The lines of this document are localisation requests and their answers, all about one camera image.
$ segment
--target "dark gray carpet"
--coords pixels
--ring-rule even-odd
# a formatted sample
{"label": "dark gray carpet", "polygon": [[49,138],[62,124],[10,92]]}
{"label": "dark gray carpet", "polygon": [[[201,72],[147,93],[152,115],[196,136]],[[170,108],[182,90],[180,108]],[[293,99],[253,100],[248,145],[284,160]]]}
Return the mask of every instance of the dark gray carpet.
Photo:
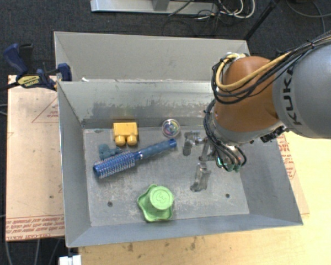
{"label": "dark gray carpet", "polygon": [[[6,84],[7,75],[16,74],[2,57],[4,49],[12,43],[34,44],[33,67],[42,68],[45,63],[50,69],[55,64],[54,31],[243,39],[270,1],[256,0],[257,8],[250,19],[224,18],[226,24],[218,23],[213,32],[212,24],[180,15],[91,13],[90,0],[0,0],[0,86]],[[318,15],[319,11],[331,13],[331,0],[289,1],[296,10],[308,15]],[[323,21],[304,17],[282,0],[252,35],[250,52],[272,58],[277,50],[297,46],[323,33],[324,28],[331,29],[331,16]],[[7,103],[7,94],[1,92],[0,104],[4,103]],[[6,130],[6,117],[0,115],[0,215],[5,212]],[[8,264],[3,241],[4,220],[0,219],[0,265]],[[55,239],[41,240],[38,264],[48,264],[56,242]],[[58,245],[56,258],[67,254],[63,244],[62,241]],[[13,264],[34,263],[36,241],[10,243],[9,249]]]}

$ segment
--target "gray bin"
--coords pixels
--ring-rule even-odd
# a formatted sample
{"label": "gray bin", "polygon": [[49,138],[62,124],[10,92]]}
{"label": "gray bin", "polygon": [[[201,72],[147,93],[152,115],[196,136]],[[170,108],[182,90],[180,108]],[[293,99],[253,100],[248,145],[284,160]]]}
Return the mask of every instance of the gray bin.
{"label": "gray bin", "polygon": [[[73,74],[58,85],[68,247],[302,225],[276,141],[244,145],[248,163],[239,173],[209,162],[207,189],[190,190],[202,145],[184,156],[184,133],[205,136],[211,67],[228,52],[249,53],[245,41],[56,32],[55,50],[56,63]],[[128,147],[136,151],[166,140],[161,125],[169,118],[181,125],[175,150],[94,175],[98,146],[115,146],[113,122],[137,122],[139,142]],[[151,184],[172,191],[171,220],[144,220],[137,198]]]}

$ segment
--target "hairbrush handle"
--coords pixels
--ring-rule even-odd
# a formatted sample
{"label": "hairbrush handle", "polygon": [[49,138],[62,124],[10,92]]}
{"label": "hairbrush handle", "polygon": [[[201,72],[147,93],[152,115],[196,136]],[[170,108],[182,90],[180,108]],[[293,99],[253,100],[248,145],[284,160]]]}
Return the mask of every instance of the hairbrush handle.
{"label": "hairbrush handle", "polygon": [[162,141],[151,145],[137,152],[125,151],[113,157],[96,162],[93,171],[98,178],[105,178],[120,171],[129,169],[135,165],[138,160],[146,159],[165,150],[175,148],[177,142],[175,139]]}

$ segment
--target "blue clamp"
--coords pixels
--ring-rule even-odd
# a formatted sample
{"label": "blue clamp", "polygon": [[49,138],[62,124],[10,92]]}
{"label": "blue clamp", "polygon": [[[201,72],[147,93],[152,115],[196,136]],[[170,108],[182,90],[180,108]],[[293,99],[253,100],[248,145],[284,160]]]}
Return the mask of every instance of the blue clamp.
{"label": "blue clamp", "polygon": [[[35,75],[27,75],[28,69],[19,55],[19,46],[17,43],[10,45],[4,51],[4,58],[10,66],[14,67],[18,74],[16,76],[16,83],[24,88],[47,88],[56,90],[56,82],[52,80],[49,75],[46,75],[42,69],[37,69]],[[49,73],[60,73],[62,81],[72,81],[72,74],[68,64],[61,63],[57,69]]]}

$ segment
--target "kuka logo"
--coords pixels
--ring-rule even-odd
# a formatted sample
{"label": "kuka logo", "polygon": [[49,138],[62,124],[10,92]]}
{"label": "kuka logo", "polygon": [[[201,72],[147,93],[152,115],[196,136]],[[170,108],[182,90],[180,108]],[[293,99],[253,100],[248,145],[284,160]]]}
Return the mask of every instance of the kuka logo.
{"label": "kuka logo", "polygon": [[294,112],[293,102],[290,96],[291,89],[289,88],[289,85],[291,84],[291,81],[292,81],[292,77],[290,77],[289,80],[284,79],[285,88],[283,89],[283,93],[287,93],[287,94],[283,96],[283,99],[288,101],[288,105],[286,106],[286,111],[288,116],[293,120],[293,124],[301,125],[302,123],[300,123],[297,120],[297,114]]}

